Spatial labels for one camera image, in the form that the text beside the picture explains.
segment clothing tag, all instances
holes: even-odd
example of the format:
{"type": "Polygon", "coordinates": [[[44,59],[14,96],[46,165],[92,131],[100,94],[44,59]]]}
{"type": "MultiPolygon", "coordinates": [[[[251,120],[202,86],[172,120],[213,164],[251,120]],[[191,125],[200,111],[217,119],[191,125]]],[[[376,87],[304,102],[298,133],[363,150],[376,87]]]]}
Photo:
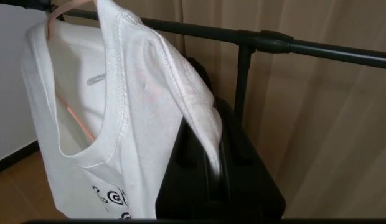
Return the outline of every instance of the clothing tag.
{"type": "Polygon", "coordinates": [[[95,83],[97,83],[99,81],[104,80],[105,78],[106,78],[106,74],[105,73],[96,75],[96,76],[94,76],[92,78],[89,78],[87,80],[87,85],[93,85],[93,84],[95,84],[95,83]]]}

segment pink hanger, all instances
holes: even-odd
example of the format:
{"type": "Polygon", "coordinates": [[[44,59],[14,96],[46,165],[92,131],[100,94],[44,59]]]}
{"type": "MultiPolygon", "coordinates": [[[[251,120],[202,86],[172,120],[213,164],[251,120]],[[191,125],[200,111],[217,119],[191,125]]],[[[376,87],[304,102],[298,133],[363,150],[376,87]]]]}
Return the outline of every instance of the pink hanger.
{"type": "MultiPolygon", "coordinates": [[[[61,5],[58,7],[53,13],[50,14],[49,19],[48,19],[48,36],[47,40],[50,40],[52,38],[53,34],[53,26],[54,26],[54,21],[56,20],[56,17],[59,15],[74,9],[78,6],[81,6],[82,4],[88,3],[92,0],[72,0],[64,5],[61,5]]],[[[89,129],[84,125],[84,123],[81,121],[81,119],[74,113],[73,109],[69,107],[67,102],[58,94],[56,93],[56,97],[62,102],[62,104],[67,108],[68,112],[73,116],[73,118],[76,120],[78,125],[82,128],[82,130],[85,132],[85,134],[89,137],[91,141],[95,140],[95,137],[93,134],[89,131],[89,129]]]]}

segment beige curtain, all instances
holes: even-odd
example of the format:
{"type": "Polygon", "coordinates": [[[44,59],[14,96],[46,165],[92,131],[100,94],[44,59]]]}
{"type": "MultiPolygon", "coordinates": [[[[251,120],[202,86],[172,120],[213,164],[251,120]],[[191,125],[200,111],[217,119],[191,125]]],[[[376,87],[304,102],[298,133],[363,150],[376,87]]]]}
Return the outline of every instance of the beige curtain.
{"type": "MultiPolygon", "coordinates": [[[[117,3],[141,17],[275,30],[300,40],[386,52],[386,0],[117,3]]],[[[92,4],[82,9],[95,10],[92,4]]],[[[164,35],[204,65],[215,93],[233,106],[238,47],[164,35]]],[[[285,217],[386,217],[386,70],[257,52],[243,126],[287,201],[285,217]]]]}

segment brown tile floor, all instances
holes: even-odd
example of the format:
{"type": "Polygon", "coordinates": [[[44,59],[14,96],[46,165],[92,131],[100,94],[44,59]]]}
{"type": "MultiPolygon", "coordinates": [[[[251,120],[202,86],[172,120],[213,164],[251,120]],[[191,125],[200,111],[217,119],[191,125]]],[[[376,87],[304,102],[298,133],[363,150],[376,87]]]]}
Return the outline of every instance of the brown tile floor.
{"type": "Polygon", "coordinates": [[[40,152],[0,173],[0,223],[63,218],[55,208],[40,152]]]}

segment baseboard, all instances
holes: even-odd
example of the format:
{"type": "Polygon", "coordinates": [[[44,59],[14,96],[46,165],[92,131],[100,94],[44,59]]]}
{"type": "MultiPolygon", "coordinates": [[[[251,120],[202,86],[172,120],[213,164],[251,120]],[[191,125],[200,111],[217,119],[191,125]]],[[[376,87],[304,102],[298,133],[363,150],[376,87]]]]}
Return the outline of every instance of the baseboard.
{"type": "Polygon", "coordinates": [[[37,141],[34,141],[33,143],[27,145],[26,147],[23,147],[22,149],[16,151],[13,154],[10,154],[9,156],[5,157],[4,159],[0,160],[0,172],[6,170],[13,164],[19,162],[20,160],[26,158],[27,156],[39,151],[39,145],[37,141]]]}

